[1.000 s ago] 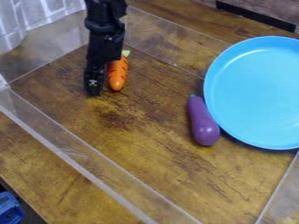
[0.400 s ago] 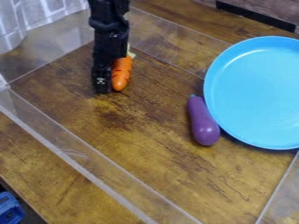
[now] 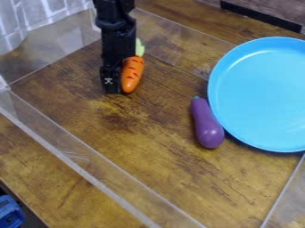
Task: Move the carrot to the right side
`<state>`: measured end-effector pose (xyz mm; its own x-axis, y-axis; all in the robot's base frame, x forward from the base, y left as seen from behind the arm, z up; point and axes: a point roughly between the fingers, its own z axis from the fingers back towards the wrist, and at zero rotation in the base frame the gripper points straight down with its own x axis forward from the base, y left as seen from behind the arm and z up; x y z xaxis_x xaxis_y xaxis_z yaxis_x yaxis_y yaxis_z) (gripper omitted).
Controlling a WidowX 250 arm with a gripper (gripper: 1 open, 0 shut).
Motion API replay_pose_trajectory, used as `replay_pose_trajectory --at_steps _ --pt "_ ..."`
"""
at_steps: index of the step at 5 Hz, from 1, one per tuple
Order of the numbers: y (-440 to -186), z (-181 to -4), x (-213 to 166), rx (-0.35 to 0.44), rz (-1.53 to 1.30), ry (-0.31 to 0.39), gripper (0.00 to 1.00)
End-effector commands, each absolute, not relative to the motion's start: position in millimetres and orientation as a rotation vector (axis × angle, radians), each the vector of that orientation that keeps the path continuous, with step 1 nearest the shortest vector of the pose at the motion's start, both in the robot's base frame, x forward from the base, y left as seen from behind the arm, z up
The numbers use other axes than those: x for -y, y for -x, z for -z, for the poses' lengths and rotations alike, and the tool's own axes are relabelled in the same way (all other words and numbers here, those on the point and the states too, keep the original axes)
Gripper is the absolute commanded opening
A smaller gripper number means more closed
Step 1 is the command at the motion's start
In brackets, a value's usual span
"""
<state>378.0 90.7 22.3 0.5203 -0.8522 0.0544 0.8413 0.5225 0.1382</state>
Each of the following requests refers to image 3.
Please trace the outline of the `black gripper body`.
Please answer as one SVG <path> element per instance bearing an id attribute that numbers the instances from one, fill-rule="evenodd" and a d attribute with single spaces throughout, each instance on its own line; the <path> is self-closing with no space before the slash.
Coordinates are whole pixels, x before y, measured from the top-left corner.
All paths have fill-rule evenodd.
<path id="1" fill-rule="evenodd" d="M 128 57 L 136 52 L 135 0 L 92 0 L 94 25 L 101 30 L 102 53 Z"/>

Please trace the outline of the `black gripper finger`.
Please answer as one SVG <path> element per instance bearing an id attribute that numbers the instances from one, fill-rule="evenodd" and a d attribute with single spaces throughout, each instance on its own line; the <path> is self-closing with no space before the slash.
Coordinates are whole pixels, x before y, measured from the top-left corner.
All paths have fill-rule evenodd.
<path id="1" fill-rule="evenodd" d="M 121 93 L 121 72 L 125 57 L 101 56 L 100 80 L 106 94 Z"/>

